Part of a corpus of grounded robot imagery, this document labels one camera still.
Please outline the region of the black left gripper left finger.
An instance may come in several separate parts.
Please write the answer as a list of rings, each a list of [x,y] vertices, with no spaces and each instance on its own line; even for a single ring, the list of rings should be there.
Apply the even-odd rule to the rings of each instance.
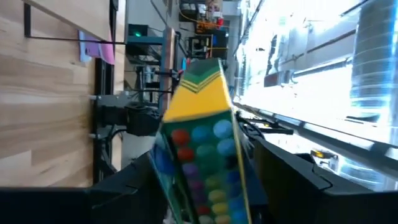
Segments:
[[[1,224],[161,224],[166,211],[148,154],[91,187],[1,188]]]

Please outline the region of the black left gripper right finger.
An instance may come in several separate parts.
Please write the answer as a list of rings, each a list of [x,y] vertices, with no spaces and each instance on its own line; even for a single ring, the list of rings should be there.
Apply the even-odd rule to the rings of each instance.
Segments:
[[[276,223],[397,224],[397,192],[374,192],[262,138],[255,170]]]

